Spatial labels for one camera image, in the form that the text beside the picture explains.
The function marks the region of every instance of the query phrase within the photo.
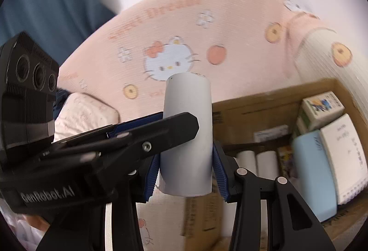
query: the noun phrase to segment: pink fabric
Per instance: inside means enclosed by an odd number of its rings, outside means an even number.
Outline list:
[[[297,73],[304,36],[323,26],[310,13],[308,0],[144,0],[92,34],[58,85],[122,121],[161,111],[165,80],[178,72],[208,77],[213,102],[280,88]]]

